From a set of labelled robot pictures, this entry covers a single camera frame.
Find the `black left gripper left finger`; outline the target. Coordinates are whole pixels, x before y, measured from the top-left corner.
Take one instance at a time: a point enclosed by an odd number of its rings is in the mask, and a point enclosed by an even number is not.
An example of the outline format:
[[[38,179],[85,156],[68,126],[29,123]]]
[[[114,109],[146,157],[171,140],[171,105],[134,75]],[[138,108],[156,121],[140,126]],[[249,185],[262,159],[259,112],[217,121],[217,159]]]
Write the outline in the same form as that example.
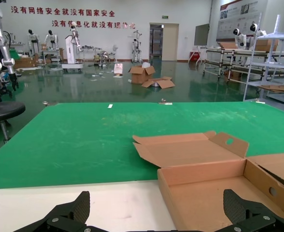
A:
[[[90,214],[90,193],[82,191],[72,202],[56,205],[44,218],[19,232],[90,232],[86,225]]]

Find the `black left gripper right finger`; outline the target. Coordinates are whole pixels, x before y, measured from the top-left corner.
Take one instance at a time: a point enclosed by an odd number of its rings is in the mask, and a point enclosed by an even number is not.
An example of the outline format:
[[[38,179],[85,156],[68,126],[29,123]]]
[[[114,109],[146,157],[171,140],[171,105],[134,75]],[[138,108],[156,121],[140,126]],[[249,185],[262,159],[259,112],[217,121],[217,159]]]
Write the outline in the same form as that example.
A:
[[[262,203],[241,198],[231,189],[224,190],[223,209],[232,223],[232,232],[284,232],[284,218]]]

